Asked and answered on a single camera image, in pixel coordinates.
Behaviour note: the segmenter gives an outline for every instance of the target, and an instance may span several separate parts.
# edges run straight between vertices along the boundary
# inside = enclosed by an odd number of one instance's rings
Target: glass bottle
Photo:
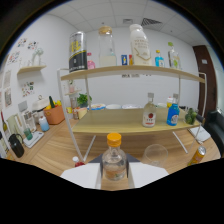
[[[156,122],[156,106],[153,104],[154,93],[148,93],[149,101],[143,109],[142,125],[151,128]]]
[[[134,65],[152,65],[149,41],[142,26],[132,24],[130,27],[130,42]]]
[[[2,128],[3,128],[3,131],[4,131],[4,133],[5,133],[6,139],[9,140],[10,132],[9,132],[9,129],[8,129],[7,124],[6,124],[5,121],[4,121],[2,111],[1,111],[1,116],[2,116]]]
[[[116,66],[117,58],[115,55],[112,28],[102,26],[99,28],[99,65],[100,67]]]
[[[160,50],[156,50],[155,64],[157,67],[165,67],[165,62],[163,57],[161,56]]]
[[[124,178],[127,163],[126,154],[120,149],[121,135],[119,133],[108,134],[107,144],[109,149],[102,156],[105,177],[109,180],[117,181]]]
[[[92,61],[92,53],[87,53],[87,58],[88,58],[88,61],[87,61],[87,66],[88,66],[88,69],[94,69],[96,68],[96,65],[95,63]]]
[[[168,45],[171,47],[171,49],[168,51],[170,68],[181,70],[179,54],[174,50],[174,46],[172,42],[168,42]]]
[[[168,110],[167,121],[166,121],[166,123],[170,126],[177,125],[177,121],[178,121],[178,117],[180,113],[177,101],[178,101],[178,94],[174,93],[172,106]]]

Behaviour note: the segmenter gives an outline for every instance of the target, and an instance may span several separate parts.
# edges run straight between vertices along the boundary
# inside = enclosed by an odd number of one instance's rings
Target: shelf
[[[181,70],[162,68],[156,66],[143,66],[143,65],[127,65],[127,66],[121,65],[121,66],[95,68],[90,70],[80,70],[62,76],[61,80],[73,80],[73,79],[95,78],[111,75],[121,75],[124,74],[124,71],[126,74],[160,75],[160,76],[181,78],[205,83],[205,80],[203,78],[200,78],[196,75]]]
[[[73,95],[75,93],[78,93],[78,92],[81,92],[82,90],[75,90],[73,93],[66,93],[65,96],[68,96],[68,95]]]
[[[46,65],[22,67],[22,68],[19,69],[17,74],[21,74],[21,73],[24,73],[24,72],[40,71],[41,69],[43,69],[45,67],[46,67]]]
[[[177,131],[186,128],[198,127],[186,124],[183,119],[185,112],[180,109],[180,115],[176,126],[166,124],[168,108],[157,108],[156,124],[152,128],[142,126],[143,109],[114,109],[88,111],[87,114],[74,126],[74,134],[83,135],[107,135],[118,132],[121,135],[145,135],[160,131]]]

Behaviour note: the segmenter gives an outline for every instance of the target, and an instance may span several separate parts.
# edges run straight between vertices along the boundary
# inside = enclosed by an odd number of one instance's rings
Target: orange bottle cap
[[[119,133],[110,133],[107,135],[107,144],[111,147],[121,145],[121,135]]]

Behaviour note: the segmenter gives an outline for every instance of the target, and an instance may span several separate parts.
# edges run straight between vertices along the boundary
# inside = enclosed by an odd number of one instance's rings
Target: cup
[[[29,128],[26,128],[23,132],[26,135],[27,140],[31,140],[33,138],[33,135]]]
[[[165,147],[153,144],[145,149],[141,162],[151,166],[163,167],[167,157],[168,151]]]

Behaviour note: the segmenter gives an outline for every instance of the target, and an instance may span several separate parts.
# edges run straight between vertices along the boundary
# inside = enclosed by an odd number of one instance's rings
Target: jar
[[[134,65],[152,65],[149,41],[142,26],[132,24],[130,27],[130,43]]]
[[[116,66],[117,58],[115,55],[112,28],[102,26],[99,28],[99,66]]]
[[[127,163],[126,154],[120,149],[121,135],[108,134],[107,144],[109,149],[102,156],[103,170],[107,179],[117,181],[125,176]]]

